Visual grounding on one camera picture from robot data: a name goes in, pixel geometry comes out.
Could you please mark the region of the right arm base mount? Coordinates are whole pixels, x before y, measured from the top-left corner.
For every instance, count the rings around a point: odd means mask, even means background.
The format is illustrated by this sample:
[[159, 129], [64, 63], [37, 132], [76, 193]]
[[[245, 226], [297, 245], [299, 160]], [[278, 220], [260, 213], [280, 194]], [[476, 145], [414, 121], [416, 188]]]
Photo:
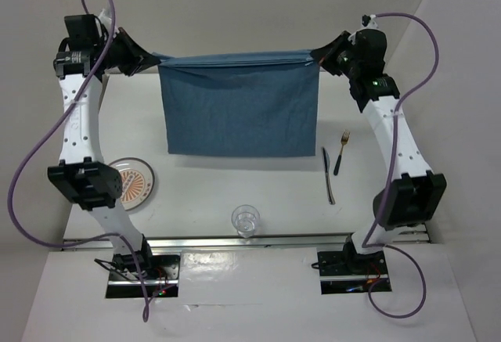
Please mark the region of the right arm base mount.
[[391, 292], [384, 254], [378, 252], [361, 261], [349, 262], [342, 251], [318, 251], [311, 268], [319, 273], [322, 295]]

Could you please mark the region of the blue cloth placemat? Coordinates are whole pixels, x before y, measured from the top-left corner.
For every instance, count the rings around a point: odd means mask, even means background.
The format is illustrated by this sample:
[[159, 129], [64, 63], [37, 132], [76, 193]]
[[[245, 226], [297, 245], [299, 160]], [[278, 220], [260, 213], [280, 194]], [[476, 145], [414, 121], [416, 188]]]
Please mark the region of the blue cloth placemat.
[[309, 50], [159, 59], [170, 154], [315, 156], [319, 66]]

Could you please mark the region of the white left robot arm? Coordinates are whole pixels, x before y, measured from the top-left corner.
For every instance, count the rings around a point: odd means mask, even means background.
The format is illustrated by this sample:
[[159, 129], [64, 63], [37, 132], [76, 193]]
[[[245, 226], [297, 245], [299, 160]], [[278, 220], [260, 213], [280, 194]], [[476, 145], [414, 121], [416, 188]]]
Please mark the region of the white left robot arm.
[[144, 235], [132, 224], [120, 201], [118, 170], [107, 165], [99, 142], [99, 101], [106, 70], [132, 76], [159, 64], [111, 14], [66, 16], [67, 37], [53, 62], [63, 95], [66, 118], [59, 163], [49, 167], [49, 181], [69, 200], [87, 211], [110, 234], [114, 261], [138, 279], [154, 270], [155, 260]]

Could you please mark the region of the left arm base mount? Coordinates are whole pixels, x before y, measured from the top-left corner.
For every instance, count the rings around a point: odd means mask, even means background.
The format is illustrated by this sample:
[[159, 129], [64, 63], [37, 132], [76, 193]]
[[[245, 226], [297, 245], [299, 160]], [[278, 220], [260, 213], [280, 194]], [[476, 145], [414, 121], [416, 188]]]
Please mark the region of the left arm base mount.
[[133, 262], [126, 268], [120, 266], [117, 259], [103, 260], [95, 258], [94, 262], [107, 271], [106, 299], [139, 299], [143, 297], [139, 277], [142, 276], [148, 298], [175, 298], [179, 292], [179, 274], [181, 254], [154, 254], [150, 258], [150, 266], [142, 267], [141, 274]]

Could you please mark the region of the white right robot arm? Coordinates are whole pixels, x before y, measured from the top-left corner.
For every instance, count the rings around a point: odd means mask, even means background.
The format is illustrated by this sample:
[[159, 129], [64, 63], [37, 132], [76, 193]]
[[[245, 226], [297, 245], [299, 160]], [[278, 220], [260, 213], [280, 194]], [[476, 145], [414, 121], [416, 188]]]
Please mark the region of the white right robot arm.
[[423, 158], [401, 108], [395, 80], [384, 71], [386, 35], [377, 29], [342, 32], [328, 45], [314, 49], [312, 58], [333, 76], [348, 79], [351, 97], [369, 122], [387, 166], [384, 189], [373, 199], [374, 220], [354, 232], [341, 263], [350, 273], [361, 272], [373, 255], [416, 225], [430, 221], [447, 181]]

